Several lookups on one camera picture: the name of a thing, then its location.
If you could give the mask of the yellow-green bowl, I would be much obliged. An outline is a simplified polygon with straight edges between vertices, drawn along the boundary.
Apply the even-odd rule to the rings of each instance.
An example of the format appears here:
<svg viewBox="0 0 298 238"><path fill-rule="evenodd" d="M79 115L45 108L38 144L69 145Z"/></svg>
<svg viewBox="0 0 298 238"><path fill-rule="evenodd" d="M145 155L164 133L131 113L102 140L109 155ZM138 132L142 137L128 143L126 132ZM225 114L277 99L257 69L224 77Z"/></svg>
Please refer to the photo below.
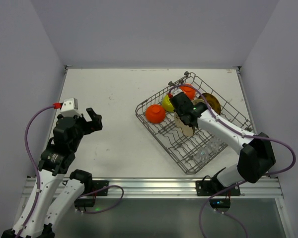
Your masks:
<svg viewBox="0 0 298 238"><path fill-rule="evenodd" d="M161 105L165 109L165 111L167 111L167 112L174 112L174 107L171 104L168 95L164 96L164 98L162 99Z"/></svg>

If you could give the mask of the yellow patterned plate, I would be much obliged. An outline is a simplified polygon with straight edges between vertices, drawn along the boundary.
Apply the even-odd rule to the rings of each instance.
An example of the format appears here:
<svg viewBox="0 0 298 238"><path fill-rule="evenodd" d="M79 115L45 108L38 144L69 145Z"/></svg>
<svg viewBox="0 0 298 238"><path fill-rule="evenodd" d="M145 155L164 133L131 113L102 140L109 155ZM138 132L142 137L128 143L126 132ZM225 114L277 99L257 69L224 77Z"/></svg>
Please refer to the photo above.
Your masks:
<svg viewBox="0 0 298 238"><path fill-rule="evenodd" d="M213 96L212 94L209 94L209 93L203 93L202 95L207 100L207 102L209 103L210 107L217 114L220 114L221 113L221 105L220 105L218 99L215 96Z"/></svg>

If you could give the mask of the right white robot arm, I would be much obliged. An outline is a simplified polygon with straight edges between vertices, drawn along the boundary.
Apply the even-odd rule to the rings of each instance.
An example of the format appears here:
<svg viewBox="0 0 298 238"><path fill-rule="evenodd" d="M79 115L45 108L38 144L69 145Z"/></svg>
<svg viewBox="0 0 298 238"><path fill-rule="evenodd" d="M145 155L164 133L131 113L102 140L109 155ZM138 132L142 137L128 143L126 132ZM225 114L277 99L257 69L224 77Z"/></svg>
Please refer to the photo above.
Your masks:
<svg viewBox="0 0 298 238"><path fill-rule="evenodd" d="M204 102L194 105L181 90L170 94L169 99L174 112L185 126L213 134L239 156L237 164L224 168L211 177L209 187L215 193L242 181L256 183L275 165L275 155L266 134L260 133L257 136L237 127Z"/></svg>

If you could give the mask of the cream plate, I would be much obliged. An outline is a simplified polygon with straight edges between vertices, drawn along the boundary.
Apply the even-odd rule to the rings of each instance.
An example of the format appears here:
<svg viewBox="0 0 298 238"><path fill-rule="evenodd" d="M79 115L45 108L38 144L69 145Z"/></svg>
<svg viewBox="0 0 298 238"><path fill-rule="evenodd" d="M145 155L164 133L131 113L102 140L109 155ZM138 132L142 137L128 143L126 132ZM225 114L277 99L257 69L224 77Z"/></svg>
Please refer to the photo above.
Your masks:
<svg viewBox="0 0 298 238"><path fill-rule="evenodd" d="M174 112L174 123L176 127L179 128L179 130L183 133L184 136L190 137L194 135L195 128L185 125L176 112Z"/></svg>
<svg viewBox="0 0 298 238"><path fill-rule="evenodd" d="M195 99L192 101L194 108L207 108L205 101L203 99Z"/></svg>

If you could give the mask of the orange bowl front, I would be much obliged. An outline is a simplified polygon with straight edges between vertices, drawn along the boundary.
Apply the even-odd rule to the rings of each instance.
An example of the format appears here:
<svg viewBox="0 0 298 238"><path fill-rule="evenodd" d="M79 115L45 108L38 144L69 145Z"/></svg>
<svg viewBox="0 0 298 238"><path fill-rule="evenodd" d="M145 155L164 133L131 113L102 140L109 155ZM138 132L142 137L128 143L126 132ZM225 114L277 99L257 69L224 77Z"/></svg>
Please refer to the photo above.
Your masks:
<svg viewBox="0 0 298 238"><path fill-rule="evenodd" d="M145 116L151 123L161 123L165 119L165 109L161 105L151 105L146 109Z"/></svg>

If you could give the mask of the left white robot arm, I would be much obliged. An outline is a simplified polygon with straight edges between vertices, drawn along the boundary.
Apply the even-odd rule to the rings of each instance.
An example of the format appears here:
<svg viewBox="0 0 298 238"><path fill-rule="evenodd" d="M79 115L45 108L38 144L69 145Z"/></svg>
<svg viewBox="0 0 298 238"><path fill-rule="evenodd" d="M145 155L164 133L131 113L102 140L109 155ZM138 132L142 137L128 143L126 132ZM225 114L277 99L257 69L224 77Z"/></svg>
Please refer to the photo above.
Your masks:
<svg viewBox="0 0 298 238"><path fill-rule="evenodd" d="M64 190L54 198L82 138L102 130L102 116L93 108L87 108L91 118L87 121L76 108L66 109L65 103L52 107L60 109L60 114L39 163L34 163L35 185L20 218L11 229L3 232L3 238L53 238L64 213L80 195L92 191L92 174L76 169L70 174Z"/></svg>

